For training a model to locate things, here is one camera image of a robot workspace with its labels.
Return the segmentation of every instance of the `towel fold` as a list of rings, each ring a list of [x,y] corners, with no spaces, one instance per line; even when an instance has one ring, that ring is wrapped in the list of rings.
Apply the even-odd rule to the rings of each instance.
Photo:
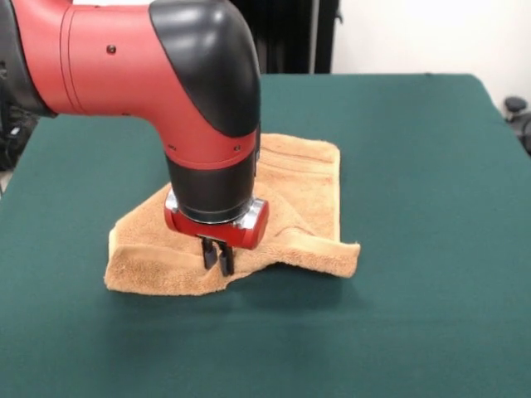
[[[263,133],[255,194],[270,203],[270,219],[255,250],[234,249],[234,275],[223,277],[218,265],[206,270],[201,241],[166,227],[168,184],[116,222],[105,285],[136,294],[209,294],[275,263],[353,276],[361,247],[340,240],[339,161],[331,143]]]

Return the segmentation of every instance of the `black chair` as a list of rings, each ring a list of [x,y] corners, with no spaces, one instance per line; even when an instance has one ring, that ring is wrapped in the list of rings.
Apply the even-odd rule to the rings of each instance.
[[[505,120],[525,151],[531,155],[531,112],[525,112],[527,101],[520,97],[508,97],[504,101],[504,107],[507,114]]]

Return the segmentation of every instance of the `orange towel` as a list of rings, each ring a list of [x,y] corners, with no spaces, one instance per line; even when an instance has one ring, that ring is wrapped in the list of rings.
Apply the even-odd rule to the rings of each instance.
[[[200,295],[226,289],[274,263],[351,277],[360,245],[339,236],[337,147],[277,133],[262,134],[255,194],[270,220],[255,250],[235,249],[235,274],[205,270],[201,241],[170,231],[163,206],[169,184],[116,222],[110,232],[108,289],[150,295]]]

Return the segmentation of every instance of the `towel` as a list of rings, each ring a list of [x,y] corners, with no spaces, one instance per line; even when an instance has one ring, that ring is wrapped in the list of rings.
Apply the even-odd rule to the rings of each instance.
[[[212,294],[276,263],[352,277],[361,246],[340,239],[339,161],[340,151],[331,143],[262,134],[254,193],[270,203],[269,223],[256,249],[234,249],[235,274],[229,277],[219,265],[204,268],[198,238],[166,227],[163,206],[170,186],[161,187],[110,231],[107,289]]]

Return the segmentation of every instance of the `black curtain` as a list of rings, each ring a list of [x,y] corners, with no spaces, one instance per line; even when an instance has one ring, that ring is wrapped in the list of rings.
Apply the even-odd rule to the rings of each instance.
[[[255,38],[262,73],[306,74],[310,66],[314,4],[312,0],[231,0]],[[334,20],[339,0],[320,0],[314,69],[329,73]]]

